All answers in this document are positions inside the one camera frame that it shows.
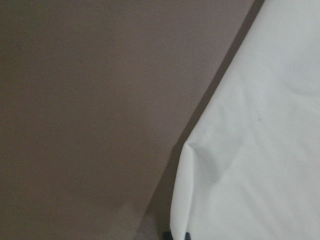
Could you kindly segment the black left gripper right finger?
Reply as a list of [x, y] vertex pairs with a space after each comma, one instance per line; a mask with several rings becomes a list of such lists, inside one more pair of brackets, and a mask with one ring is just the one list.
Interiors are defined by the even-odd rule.
[[185, 233], [185, 238], [184, 238], [185, 240], [191, 240], [191, 235], [190, 235], [190, 233], [189, 232], [186, 232]]

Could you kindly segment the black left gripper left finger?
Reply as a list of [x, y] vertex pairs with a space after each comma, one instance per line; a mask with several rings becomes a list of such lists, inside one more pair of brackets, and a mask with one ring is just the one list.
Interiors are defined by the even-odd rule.
[[172, 233], [170, 231], [166, 231], [162, 234], [163, 240], [173, 240]]

